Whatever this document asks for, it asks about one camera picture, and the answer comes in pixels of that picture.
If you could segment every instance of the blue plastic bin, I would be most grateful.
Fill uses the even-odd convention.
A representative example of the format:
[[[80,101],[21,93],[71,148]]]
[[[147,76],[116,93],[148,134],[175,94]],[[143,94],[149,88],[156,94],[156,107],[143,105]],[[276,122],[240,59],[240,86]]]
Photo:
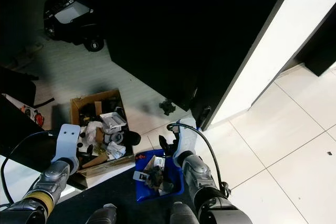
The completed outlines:
[[[153,150],[138,153],[138,155],[144,155],[146,158],[137,159],[135,161],[135,169],[142,172],[151,158],[155,155],[157,157],[163,157],[164,152],[163,150]],[[176,167],[173,162],[173,157],[167,157],[165,159],[164,171],[165,177],[168,177],[172,183],[174,184],[174,192],[166,195],[160,196],[158,192],[155,192],[153,189],[149,188],[141,181],[135,181],[136,186],[136,200],[137,202],[141,202],[147,199],[157,199],[157,198],[164,198],[169,197],[172,195],[178,195],[183,193],[184,191],[184,182],[183,182],[183,172],[182,169]]]

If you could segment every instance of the white tile floor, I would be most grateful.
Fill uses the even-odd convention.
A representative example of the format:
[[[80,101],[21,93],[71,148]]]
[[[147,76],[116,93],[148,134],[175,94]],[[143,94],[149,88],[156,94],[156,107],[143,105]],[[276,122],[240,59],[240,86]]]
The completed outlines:
[[[336,70],[316,77],[297,67],[245,114],[205,132],[230,200],[254,224],[336,223],[335,87]],[[164,125],[143,133],[134,151],[160,148],[160,134],[174,139]],[[214,171],[201,140],[196,150]]]

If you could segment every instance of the cardboard box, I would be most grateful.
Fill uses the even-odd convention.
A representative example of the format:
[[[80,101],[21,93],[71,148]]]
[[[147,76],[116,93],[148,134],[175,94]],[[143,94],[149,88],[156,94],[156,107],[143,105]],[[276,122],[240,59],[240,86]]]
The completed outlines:
[[[80,109],[87,105],[87,104],[95,104],[96,105],[96,111],[97,111],[97,105],[100,106],[98,110],[101,111],[101,103],[99,103],[102,100],[110,99],[110,98],[117,98],[120,102],[117,104],[118,106],[122,107],[124,112],[125,109],[123,107],[121,97],[119,90],[111,90],[106,92],[101,92],[97,94],[91,94],[86,95],[84,97],[80,98],[74,98],[70,100],[70,117],[71,117],[71,123],[80,125],[79,121],[79,111]],[[133,154],[133,148],[132,146],[126,146],[126,153],[122,158],[115,159],[109,162],[105,162],[103,164],[99,164],[96,166],[91,166],[86,169],[79,170],[78,173],[83,175],[86,178],[94,177],[97,175],[101,175],[104,173],[111,172],[113,170],[117,170],[120,168],[124,168],[126,166],[129,166],[131,164],[135,164],[135,158]]]

